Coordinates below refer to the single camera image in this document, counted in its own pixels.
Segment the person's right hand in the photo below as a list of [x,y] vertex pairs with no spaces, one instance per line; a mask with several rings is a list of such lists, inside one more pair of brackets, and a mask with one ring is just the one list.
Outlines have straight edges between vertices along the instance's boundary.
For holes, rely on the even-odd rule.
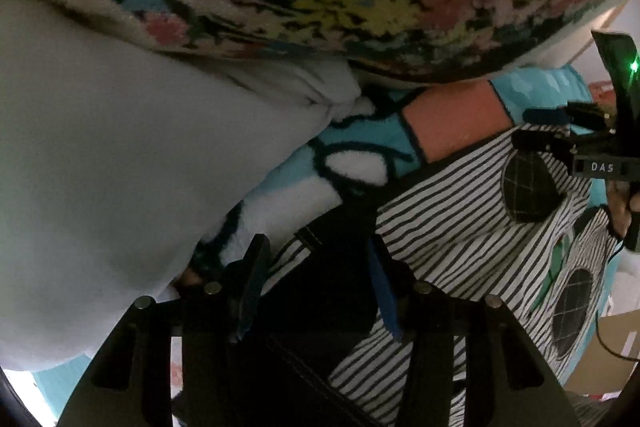
[[608,181],[606,197],[613,230],[623,239],[631,226],[632,215],[639,212],[639,192],[627,182]]

